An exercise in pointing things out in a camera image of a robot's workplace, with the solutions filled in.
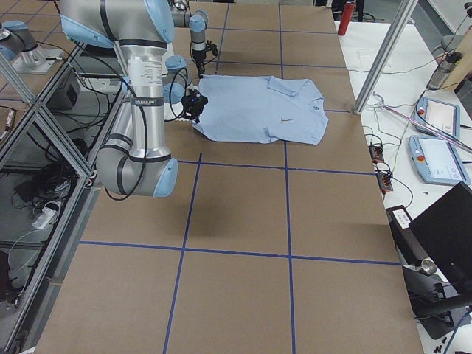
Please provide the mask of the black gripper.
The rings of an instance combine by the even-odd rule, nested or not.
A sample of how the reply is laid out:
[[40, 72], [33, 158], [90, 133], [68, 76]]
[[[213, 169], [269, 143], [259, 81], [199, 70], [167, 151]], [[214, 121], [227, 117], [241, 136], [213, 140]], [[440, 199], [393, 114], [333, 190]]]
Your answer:
[[182, 117], [189, 121], [198, 122], [201, 113], [203, 112], [203, 106], [201, 104], [188, 104], [183, 105], [184, 111]]
[[206, 50], [192, 50], [192, 59], [195, 62], [198, 70], [198, 77], [202, 78], [205, 74], [205, 65], [204, 62], [206, 60], [207, 54]]

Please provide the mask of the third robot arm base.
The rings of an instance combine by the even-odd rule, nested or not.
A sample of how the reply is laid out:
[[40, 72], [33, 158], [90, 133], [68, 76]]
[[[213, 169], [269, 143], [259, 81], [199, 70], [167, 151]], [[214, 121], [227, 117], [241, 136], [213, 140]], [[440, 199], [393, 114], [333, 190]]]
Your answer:
[[20, 74], [46, 74], [63, 60], [63, 50], [44, 48], [19, 20], [1, 22], [1, 55]]

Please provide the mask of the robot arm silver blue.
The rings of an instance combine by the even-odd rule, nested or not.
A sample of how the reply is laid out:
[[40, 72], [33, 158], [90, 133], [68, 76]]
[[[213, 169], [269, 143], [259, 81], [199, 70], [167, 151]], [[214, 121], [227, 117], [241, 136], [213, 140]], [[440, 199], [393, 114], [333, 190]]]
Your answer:
[[174, 9], [168, 1], [62, 1], [60, 19], [68, 38], [114, 49], [128, 90], [110, 134], [97, 155], [97, 175], [121, 199], [130, 195], [169, 196], [178, 162], [166, 146], [164, 107], [183, 105], [181, 116], [194, 120], [207, 98], [192, 87], [185, 60], [163, 60], [177, 27], [190, 29], [190, 48], [204, 73], [208, 15]]
[[173, 21], [178, 28], [190, 30], [190, 57], [196, 66], [198, 77], [205, 74], [205, 61], [210, 51], [206, 38], [208, 15], [203, 10], [192, 11], [189, 1], [169, 1]]

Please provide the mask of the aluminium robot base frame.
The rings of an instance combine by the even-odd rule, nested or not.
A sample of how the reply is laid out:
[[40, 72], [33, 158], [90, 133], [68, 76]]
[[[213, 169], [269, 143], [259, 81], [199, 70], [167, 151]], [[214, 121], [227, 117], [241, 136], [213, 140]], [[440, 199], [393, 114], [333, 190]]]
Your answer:
[[[1, 110], [17, 108], [1, 143], [1, 351], [34, 347], [45, 328], [83, 230], [98, 147], [122, 90], [97, 67], [97, 52], [59, 39], [63, 50], [46, 74], [1, 68]], [[57, 209], [44, 229], [32, 222]]]

